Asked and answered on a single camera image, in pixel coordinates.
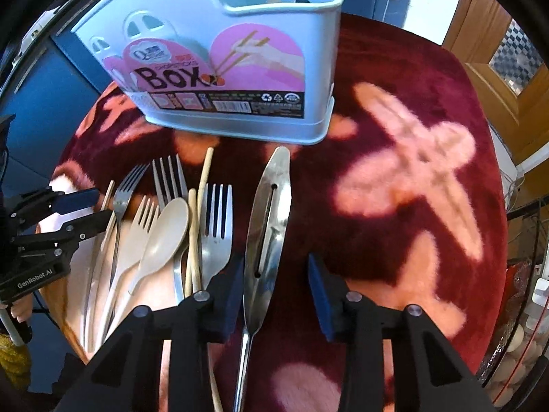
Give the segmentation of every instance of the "beige plastic spoon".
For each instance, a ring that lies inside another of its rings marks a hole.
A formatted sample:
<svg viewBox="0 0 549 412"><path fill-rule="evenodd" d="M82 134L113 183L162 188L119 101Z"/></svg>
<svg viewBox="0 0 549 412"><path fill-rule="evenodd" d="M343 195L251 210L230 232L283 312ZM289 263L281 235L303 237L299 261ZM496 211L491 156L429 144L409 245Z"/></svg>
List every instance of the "beige plastic spoon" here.
<svg viewBox="0 0 549 412"><path fill-rule="evenodd" d="M120 257L118 259L118 265L116 266L113 284L109 289L109 294L103 307L99 331L97 332L97 338L95 340L96 352L100 349L107 328L109 327L109 319L113 314L114 302L116 300L120 281L122 280L122 277L141 260L147 244L147 238L149 237L149 231L156 224L159 212L159 207L156 206L155 210L155 204L151 203L150 198L144 196L141 199L141 204L137 208L130 231L120 247Z"/></svg>
<svg viewBox="0 0 549 412"><path fill-rule="evenodd" d="M122 298L117 302L116 315L106 335L107 339L125 317L126 308L131 297L139 288L141 281L145 277L160 271L164 265L171 261L185 237L188 223L189 206L185 200L175 198L164 207L156 224L150 230L137 272L128 290L123 292Z"/></svg>

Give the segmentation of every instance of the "utensil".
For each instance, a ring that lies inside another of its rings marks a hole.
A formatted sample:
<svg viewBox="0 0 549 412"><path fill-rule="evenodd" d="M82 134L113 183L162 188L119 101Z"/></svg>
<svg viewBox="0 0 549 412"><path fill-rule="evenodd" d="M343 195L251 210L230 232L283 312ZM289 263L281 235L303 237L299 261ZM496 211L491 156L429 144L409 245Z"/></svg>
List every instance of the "utensil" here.
<svg viewBox="0 0 549 412"><path fill-rule="evenodd" d="M172 161L175 159L177 167L177 177L174 172L174 165ZM166 207L172 199L174 198L183 198L185 201L189 199L189 191L187 189L187 182L185 181L185 175L183 174L183 166L181 165L181 159L179 155L175 157L167 157L166 161L168 163L168 170L170 172L170 181L166 176L166 169L164 168L164 161L162 158L158 160L160 173L162 175L162 184L160 183L160 178L158 176L158 171L156 170L156 162L153 160L153 177L154 177L154 188L156 189L156 196L158 197L158 206L160 206L160 212Z"/></svg>
<svg viewBox="0 0 549 412"><path fill-rule="evenodd" d="M168 170L170 172L170 180L172 190L170 191L170 185L168 178L166 177L166 170L164 169L164 162L162 158L158 160L160 173L162 176L162 183L160 183L160 178L158 176L158 171L156 170L156 163L153 160L153 177L154 177L154 187L156 189L156 196L158 198L158 205L160 206L160 211L164 209L167 203L172 201L174 198L183 198L186 202L189 200L189 191L187 189L187 182L185 181L185 175L183 174L183 166L181 165L181 159L179 155L175 156L176 167L177 167L177 176L174 172L174 166L172 165L172 157L166 158L168 162ZM179 249L174 255L174 288L175 288L175 298L177 304L179 304L183 298L184 287L183 287L183 273L181 271L182 259L185 251L189 247L189 240L185 238Z"/></svg>
<svg viewBox="0 0 549 412"><path fill-rule="evenodd" d="M289 170L290 151L276 148L255 192L246 240L244 328L234 412L243 410L252 341L263 325L275 288L292 203Z"/></svg>
<svg viewBox="0 0 549 412"><path fill-rule="evenodd" d="M218 274L231 258L233 242L233 187L227 188L223 202L223 184L216 191L212 185L211 196L202 199L200 218L200 243L202 245L202 289L208 289L212 277ZM206 212L210 212L207 222Z"/></svg>
<svg viewBox="0 0 549 412"><path fill-rule="evenodd" d="M204 165L202 166L202 174L200 175L200 183L198 185L198 195L197 195L197 239L198 237L198 226L200 224L200 218L202 216L202 198L204 198L204 188L206 187L206 183L208 182L208 176L210 174L210 166L211 166L211 160L213 157L213 147L208 147L208 150L206 151L206 157L204 158ZM198 258L202 259L201 253L198 253ZM189 297L193 292L196 292L196 290L193 291L193 284L192 284L192 265L190 257L187 256L187 270L185 275L185 297Z"/></svg>
<svg viewBox="0 0 549 412"><path fill-rule="evenodd" d="M116 265L118 262L118 247L120 245L120 227L122 218L126 213L133 191L143 178L145 171L149 168L148 164L135 166L130 173L122 180L116 192L114 193L113 210L116 217L116 241L114 244L113 265L110 270L110 286L113 285L114 274L116 274Z"/></svg>
<svg viewBox="0 0 549 412"><path fill-rule="evenodd" d="M114 184L114 180L111 180L109 187L105 192L105 198L103 198L101 210L105 210L108 207L109 201L113 196ZM113 232L115 220L116 216L113 212L105 232L95 236L92 248L92 257L90 260L90 268L85 275L85 277L88 277L89 279L84 281L86 293L83 297L84 303L82 305L82 313L84 317L81 322L80 340L84 351L87 353L92 351L92 327L95 318L95 302L97 301L97 290L99 288L101 272L105 260L105 253L103 252L105 246L103 244L105 242L109 242L110 236Z"/></svg>
<svg viewBox="0 0 549 412"><path fill-rule="evenodd" d="M149 237L149 231L154 227L156 219L159 215L159 208L151 202L150 198L143 197L136 215L133 218L133 223L130 227L130 232L126 236L120 250L120 261L116 268L116 274L114 275L113 285L109 289L109 294L103 307L103 313L101 315L99 331L97 332L97 338L95 341L95 351L98 351L102 345L103 339L107 327L109 326L109 320L113 314L114 302L116 300L117 289L120 284L122 276L127 273L131 268L139 263L145 250L147 238Z"/></svg>
<svg viewBox="0 0 549 412"><path fill-rule="evenodd" d="M128 303L139 288L141 281L145 277L160 271L174 256L185 236L188 222L189 206L185 203L185 200L176 198L164 208L156 224L150 230L137 272L128 290L123 292L122 298L118 302L119 309L109 328L107 338L125 317L124 313Z"/></svg>
<svg viewBox="0 0 549 412"><path fill-rule="evenodd" d="M193 292L202 289L200 280L200 265L198 262L198 208L197 192L194 189L189 191L190 228L189 228L189 256L187 266L190 266L190 274L193 284Z"/></svg>

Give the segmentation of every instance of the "wooden spoon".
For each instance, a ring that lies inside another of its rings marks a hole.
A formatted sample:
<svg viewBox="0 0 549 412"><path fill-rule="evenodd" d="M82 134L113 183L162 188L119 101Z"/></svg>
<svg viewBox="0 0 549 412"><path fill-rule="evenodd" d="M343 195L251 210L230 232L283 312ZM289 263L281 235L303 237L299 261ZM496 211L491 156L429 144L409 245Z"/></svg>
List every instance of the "wooden spoon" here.
<svg viewBox="0 0 549 412"><path fill-rule="evenodd" d="M188 223L189 206L185 200L175 198L164 207L155 226L150 230L137 272L128 290L123 292L122 298L118 302L118 310L106 338L112 334L125 317L128 303L130 303L131 297L139 288L141 281L145 277L160 271L174 257L177 248L179 248L185 237Z"/></svg>

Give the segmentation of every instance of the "pink label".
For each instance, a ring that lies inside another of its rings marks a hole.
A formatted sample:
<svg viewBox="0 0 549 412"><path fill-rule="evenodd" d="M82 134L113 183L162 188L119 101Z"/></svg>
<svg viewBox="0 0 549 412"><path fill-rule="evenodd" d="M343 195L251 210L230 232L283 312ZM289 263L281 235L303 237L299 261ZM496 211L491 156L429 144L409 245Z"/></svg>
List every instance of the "pink label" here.
<svg viewBox="0 0 549 412"><path fill-rule="evenodd" d="M262 24L222 31L209 63L174 41L141 38L126 46L123 65L115 59L104 65L163 110L304 116L303 53L289 35Z"/></svg>
<svg viewBox="0 0 549 412"><path fill-rule="evenodd" d="M221 32L210 49L224 89L305 91L305 59L293 39L270 26L244 23Z"/></svg>
<svg viewBox="0 0 549 412"><path fill-rule="evenodd" d="M113 80L122 88L129 92L143 91L140 90L133 82L130 76L130 70L126 63L119 56L109 56L103 59L103 67L113 78Z"/></svg>
<svg viewBox="0 0 549 412"><path fill-rule="evenodd" d="M136 84L148 92L211 87L210 66L179 43L163 39L139 39L125 48L124 60L132 70Z"/></svg>

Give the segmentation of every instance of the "robotic arm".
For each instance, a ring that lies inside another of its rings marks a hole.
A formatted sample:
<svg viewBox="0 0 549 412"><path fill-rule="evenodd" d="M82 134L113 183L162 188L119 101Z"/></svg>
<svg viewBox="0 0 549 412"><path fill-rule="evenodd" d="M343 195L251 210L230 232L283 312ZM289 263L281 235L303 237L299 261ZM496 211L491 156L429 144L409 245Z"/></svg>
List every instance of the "robotic arm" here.
<svg viewBox="0 0 549 412"><path fill-rule="evenodd" d="M61 229L44 234L23 235L51 214L68 214L94 206L97 189L65 194L51 187L4 199L2 180L8 165L7 137L15 115L0 117L0 304L10 307L16 300L65 277L70 260L82 240L105 231L111 216L104 210L65 223ZM0 309L0 319L15 345L32 338L27 323L12 318L8 309Z"/></svg>

